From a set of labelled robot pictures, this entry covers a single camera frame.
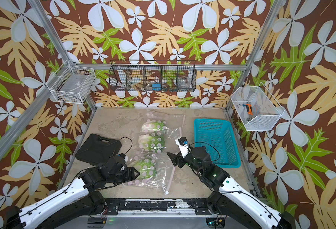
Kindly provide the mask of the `chinese cabbage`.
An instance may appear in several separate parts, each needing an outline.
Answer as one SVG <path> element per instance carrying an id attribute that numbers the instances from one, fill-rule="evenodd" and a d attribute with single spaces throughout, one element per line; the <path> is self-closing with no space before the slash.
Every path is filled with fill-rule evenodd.
<path id="1" fill-rule="evenodd" d="M 142 132 L 164 132 L 168 127 L 165 120 L 150 120 L 148 119 L 141 127 Z"/>
<path id="2" fill-rule="evenodd" d="M 143 158 L 132 162 L 130 165 L 140 172 L 140 176 L 137 179 L 140 181 L 144 181 L 155 177 L 157 173 L 155 169 L 155 164 L 155 159 Z"/>
<path id="3" fill-rule="evenodd" d="M 138 139 L 139 148 L 144 152 L 160 153 L 165 147 L 165 139 L 162 135 L 144 134 L 140 135 Z"/>

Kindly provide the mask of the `black plastic case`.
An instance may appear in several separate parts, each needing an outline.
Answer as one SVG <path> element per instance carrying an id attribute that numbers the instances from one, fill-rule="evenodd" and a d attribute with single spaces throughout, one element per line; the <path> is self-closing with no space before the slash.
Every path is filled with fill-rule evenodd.
<path id="1" fill-rule="evenodd" d="M 100 163 L 106 163 L 119 152 L 121 147 L 120 140 L 90 134 L 75 154 L 75 157 L 79 161 L 96 166 Z"/>

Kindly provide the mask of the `zip-top bag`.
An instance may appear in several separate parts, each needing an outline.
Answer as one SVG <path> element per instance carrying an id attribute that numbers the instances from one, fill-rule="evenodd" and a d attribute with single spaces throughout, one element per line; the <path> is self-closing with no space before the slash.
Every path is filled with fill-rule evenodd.
<path id="1" fill-rule="evenodd" d="M 128 160 L 128 166 L 134 167 L 139 172 L 139 176 L 123 184 L 124 187 L 160 189 L 166 196 L 172 193 L 176 168 L 166 154 L 134 151 Z"/>
<path id="2" fill-rule="evenodd" d="M 146 121 L 141 126 L 144 133 L 160 132 L 163 134 L 182 128 L 186 116 L 184 114 L 166 114 L 154 111 L 146 113 Z"/>
<path id="3" fill-rule="evenodd" d="M 181 137 L 181 134 L 181 127 L 167 129 L 166 132 L 140 133 L 137 148 L 143 153 L 174 153 L 178 149 L 176 138 Z"/>

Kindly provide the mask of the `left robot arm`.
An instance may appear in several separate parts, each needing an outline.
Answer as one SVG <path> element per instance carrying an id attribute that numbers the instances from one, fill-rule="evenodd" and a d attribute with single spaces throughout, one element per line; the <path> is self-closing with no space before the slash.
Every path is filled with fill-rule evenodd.
<path id="1" fill-rule="evenodd" d="M 106 200 L 100 193 L 106 184 L 116 187 L 138 178 L 140 173 L 126 165 L 119 154 L 106 163 L 80 171 L 71 183 L 48 197 L 24 208 L 12 207 L 4 229 L 54 229 L 83 215 L 104 211 Z"/>

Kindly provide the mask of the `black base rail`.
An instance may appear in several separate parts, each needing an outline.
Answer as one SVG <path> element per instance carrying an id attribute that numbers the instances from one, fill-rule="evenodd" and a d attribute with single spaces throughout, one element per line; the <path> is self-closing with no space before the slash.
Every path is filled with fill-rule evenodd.
<path id="1" fill-rule="evenodd" d="M 107 198 L 107 216 L 212 216 L 205 198 Z"/>

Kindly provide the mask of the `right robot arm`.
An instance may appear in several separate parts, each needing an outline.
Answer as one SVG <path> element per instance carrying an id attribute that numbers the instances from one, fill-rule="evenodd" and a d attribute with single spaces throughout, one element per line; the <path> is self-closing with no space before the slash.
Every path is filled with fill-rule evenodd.
<path id="1" fill-rule="evenodd" d="M 200 181 L 213 190 L 207 198 L 213 214 L 229 216 L 248 229 L 296 228 L 290 213 L 280 213 L 241 187 L 228 172 L 212 162 L 205 147 L 181 146 L 180 150 L 167 155 L 174 166 L 189 166 Z"/>

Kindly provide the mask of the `orange black tool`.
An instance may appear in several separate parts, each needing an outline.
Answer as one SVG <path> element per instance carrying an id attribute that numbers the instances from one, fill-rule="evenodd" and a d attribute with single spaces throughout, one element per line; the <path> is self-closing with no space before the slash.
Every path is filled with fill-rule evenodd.
<path id="1" fill-rule="evenodd" d="M 253 119 L 253 117 L 254 117 L 254 115 L 253 115 L 253 110 L 252 110 L 252 105 L 249 104 L 249 103 L 247 103 L 247 104 L 245 105 L 245 107 L 246 107 L 247 114 L 248 114 L 247 121 L 251 121 L 251 120 Z"/>

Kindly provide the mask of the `blue small box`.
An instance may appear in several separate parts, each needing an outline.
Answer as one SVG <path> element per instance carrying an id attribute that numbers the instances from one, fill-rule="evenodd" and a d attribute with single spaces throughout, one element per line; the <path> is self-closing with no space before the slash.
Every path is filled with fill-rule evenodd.
<path id="1" fill-rule="evenodd" d="M 161 91 L 162 85 L 161 84 L 152 84 L 151 89 L 152 89 L 152 91 Z"/>

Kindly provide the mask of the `teal plastic basket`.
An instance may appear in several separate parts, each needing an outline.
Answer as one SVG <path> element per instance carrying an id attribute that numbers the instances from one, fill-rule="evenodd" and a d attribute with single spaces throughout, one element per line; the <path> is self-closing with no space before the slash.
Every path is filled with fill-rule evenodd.
<path id="1" fill-rule="evenodd" d="M 194 146 L 205 146 L 212 162 L 221 168 L 236 169 L 241 166 L 234 131 L 227 120 L 195 119 Z"/>

